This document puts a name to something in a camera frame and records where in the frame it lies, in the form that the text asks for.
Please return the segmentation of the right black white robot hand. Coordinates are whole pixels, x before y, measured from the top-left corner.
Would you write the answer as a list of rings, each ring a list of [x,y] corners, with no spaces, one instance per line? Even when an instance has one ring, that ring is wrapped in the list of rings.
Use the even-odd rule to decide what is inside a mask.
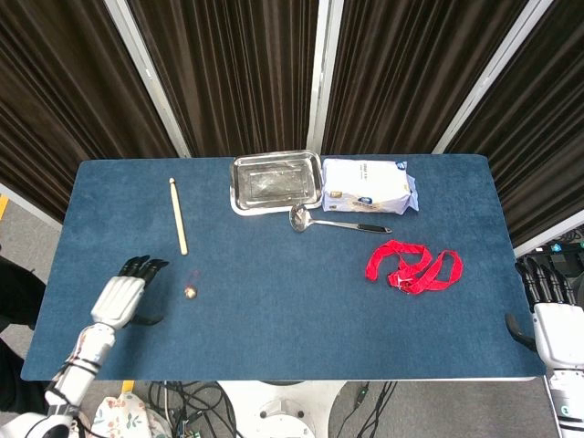
[[[512,339],[531,351],[553,370],[583,369],[583,308],[568,279],[556,268],[529,257],[516,262],[527,297],[534,335],[523,333],[516,317],[505,315]]]

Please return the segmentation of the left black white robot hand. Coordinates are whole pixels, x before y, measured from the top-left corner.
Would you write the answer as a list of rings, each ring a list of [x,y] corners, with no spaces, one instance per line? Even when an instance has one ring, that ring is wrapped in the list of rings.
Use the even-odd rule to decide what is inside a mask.
[[[151,327],[163,320],[163,316],[144,317],[136,313],[146,287],[157,273],[169,265],[168,261],[148,255],[134,256],[127,260],[119,273],[102,289],[90,315],[94,323],[122,329],[129,324]]]

